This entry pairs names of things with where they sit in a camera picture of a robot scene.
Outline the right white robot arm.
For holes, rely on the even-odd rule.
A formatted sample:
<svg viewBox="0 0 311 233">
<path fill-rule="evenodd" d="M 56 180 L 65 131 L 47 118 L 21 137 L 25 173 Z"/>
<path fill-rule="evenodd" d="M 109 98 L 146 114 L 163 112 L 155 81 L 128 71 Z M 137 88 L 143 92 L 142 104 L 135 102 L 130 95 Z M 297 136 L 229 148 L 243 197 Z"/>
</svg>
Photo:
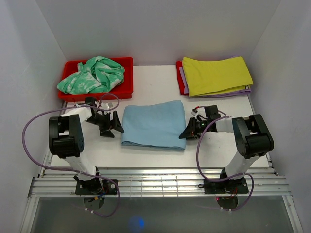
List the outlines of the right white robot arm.
<svg viewBox="0 0 311 233">
<path fill-rule="evenodd" d="M 205 117 L 192 110 L 193 117 L 180 134 L 180 139 L 202 140 L 205 132 L 233 133 L 237 152 L 230 163 L 222 169 L 218 179 L 204 178 L 199 188 L 205 194 L 247 194 L 245 179 L 250 166 L 274 148 L 272 136 L 260 114 L 247 117 L 232 117 L 218 109 L 216 105 L 205 106 Z"/>
</svg>

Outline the green white patterned trousers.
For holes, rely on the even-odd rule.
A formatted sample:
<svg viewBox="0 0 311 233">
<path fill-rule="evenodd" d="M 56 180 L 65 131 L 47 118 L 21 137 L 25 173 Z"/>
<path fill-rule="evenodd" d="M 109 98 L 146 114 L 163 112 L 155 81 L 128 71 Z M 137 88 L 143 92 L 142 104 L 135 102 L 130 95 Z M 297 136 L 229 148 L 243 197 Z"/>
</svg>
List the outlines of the green white patterned trousers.
<svg viewBox="0 0 311 233">
<path fill-rule="evenodd" d="M 65 94 L 82 95 L 108 93 L 124 82 L 125 68 L 102 56 L 77 65 L 78 71 L 67 76 L 57 89 Z"/>
</svg>

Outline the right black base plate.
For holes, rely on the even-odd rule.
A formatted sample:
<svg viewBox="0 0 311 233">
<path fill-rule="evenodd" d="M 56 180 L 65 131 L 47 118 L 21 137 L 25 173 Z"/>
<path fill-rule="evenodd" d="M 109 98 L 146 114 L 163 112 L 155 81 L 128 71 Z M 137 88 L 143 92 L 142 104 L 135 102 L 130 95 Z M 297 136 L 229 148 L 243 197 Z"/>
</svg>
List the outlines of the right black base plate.
<svg viewBox="0 0 311 233">
<path fill-rule="evenodd" d="M 223 182 L 209 182 L 204 180 L 198 188 L 204 189 L 205 194 L 229 194 L 237 191 L 238 194 L 248 194 L 248 186 L 245 178 L 227 180 Z"/>
</svg>

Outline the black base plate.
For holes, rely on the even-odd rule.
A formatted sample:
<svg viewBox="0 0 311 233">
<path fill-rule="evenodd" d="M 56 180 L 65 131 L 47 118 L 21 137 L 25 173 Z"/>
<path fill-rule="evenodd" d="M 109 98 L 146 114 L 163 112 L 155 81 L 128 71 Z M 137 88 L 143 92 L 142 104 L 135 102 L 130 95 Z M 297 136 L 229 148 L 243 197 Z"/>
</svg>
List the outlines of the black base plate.
<svg viewBox="0 0 311 233">
<path fill-rule="evenodd" d="M 100 180 L 99 178 L 93 178 L 91 180 L 78 180 L 76 184 L 76 195 L 115 195 L 117 194 L 116 185 L 118 180 L 113 180 L 116 184 L 107 179 Z"/>
<path fill-rule="evenodd" d="M 227 180 L 223 182 L 209 182 L 204 180 L 198 188 L 204 189 L 205 194 L 229 194 L 237 191 L 238 194 L 248 194 L 248 186 L 245 178 Z"/>
</svg>

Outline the light blue trousers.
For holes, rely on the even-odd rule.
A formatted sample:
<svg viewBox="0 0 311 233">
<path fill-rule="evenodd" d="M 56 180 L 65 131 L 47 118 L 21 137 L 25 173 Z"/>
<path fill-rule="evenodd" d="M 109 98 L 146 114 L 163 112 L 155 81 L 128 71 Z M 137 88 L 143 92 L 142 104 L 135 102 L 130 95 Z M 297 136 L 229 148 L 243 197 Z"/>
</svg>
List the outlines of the light blue trousers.
<svg viewBox="0 0 311 233">
<path fill-rule="evenodd" d="M 126 106 L 121 137 L 123 146 L 142 146 L 184 151 L 186 139 L 180 134 L 186 128 L 185 110 L 180 100 L 154 104 Z"/>
</svg>

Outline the red folded trousers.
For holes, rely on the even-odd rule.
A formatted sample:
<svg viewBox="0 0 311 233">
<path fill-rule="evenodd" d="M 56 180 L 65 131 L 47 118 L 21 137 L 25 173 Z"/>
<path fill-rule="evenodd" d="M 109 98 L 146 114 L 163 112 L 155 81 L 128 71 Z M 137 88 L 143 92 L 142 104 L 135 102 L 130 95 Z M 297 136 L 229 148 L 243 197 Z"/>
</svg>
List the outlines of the red folded trousers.
<svg viewBox="0 0 311 233">
<path fill-rule="evenodd" d="M 185 78 L 185 73 L 183 70 L 182 62 L 176 61 L 175 65 L 176 65 L 177 82 L 178 82 L 180 94 L 183 96 L 188 96 L 189 90 L 188 90 L 188 85 L 187 85 L 187 81 Z"/>
</svg>

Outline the red plastic bin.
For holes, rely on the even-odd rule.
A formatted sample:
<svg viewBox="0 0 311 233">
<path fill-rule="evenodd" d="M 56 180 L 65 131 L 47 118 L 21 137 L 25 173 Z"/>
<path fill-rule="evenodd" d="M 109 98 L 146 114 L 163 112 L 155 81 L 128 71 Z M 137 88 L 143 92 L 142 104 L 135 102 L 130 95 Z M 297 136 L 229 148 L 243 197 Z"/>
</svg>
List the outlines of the red plastic bin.
<svg viewBox="0 0 311 233">
<path fill-rule="evenodd" d="M 130 99 L 134 92 L 133 58 L 95 56 L 66 62 L 57 89 L 58 97 L 66 102 L 79 102 L 86 97 L 100 99 L 105 93 Z"/>
</svg>

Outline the aluminium rail frame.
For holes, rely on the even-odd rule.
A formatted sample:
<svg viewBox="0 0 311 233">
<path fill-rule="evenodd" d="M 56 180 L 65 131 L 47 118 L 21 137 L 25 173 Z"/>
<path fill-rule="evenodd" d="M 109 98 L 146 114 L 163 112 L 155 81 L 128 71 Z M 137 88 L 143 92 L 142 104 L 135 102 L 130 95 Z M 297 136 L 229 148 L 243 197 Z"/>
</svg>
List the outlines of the aluminium rail frame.
<svg viewBox="0 0 311 233">
<path fill-rule="evenodd" d="M 110 218 L 85 210 L 71 174 L 46 171 L 31 184 L 23 233 L 301 233 L 292 193 L 266 155 L 268 167 L 250 168 L 252 195 L 239 194 L 237 211 L 216 204 L 198 187 L 195 168 L 107 168 L 117 178 L 121 204 Z"/>
</svg>

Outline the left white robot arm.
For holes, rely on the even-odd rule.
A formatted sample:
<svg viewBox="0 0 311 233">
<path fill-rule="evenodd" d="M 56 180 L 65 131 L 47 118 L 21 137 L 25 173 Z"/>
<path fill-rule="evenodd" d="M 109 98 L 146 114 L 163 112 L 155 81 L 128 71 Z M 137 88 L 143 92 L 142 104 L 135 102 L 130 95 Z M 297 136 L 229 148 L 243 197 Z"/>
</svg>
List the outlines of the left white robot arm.
<svg viewBox="0 0 311 233">
<path fill-rule="evenodd" d="M 98 168 L 82 154 L 85 148 L 83 122 L 98 126 L 100 137 L 114 138 L 112 130 L 124 133 L 117 111 L 105 113 L 98 110 L 96 102 L 95 98 L 88 97 L 84 104 L 77 105 L 67 113 L 50 117 L 49 148 L 52 155 L 57 155 L 77 170 L 74 176 L 77 181 L 75 194 L 116 195 L 118 181 L 98 178 Z"/>
</svg>

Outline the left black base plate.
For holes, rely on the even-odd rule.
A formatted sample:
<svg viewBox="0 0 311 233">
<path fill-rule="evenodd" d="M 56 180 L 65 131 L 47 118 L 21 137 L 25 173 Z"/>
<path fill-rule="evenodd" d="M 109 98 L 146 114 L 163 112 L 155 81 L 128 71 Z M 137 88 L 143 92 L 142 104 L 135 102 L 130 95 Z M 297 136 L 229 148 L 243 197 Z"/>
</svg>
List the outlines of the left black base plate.
<svg viewBox="0 0 311 233">
<path fill-rule="evenodd" d="M 118 180 L 113 180 L 116 184 L 107 179 L 100 180 L 99 178 L 93 178 L 91 180 L 78 180 L 76 184 L 76 195 L 115 195 L 117 194 L 116 185 Z"/>
</svg>

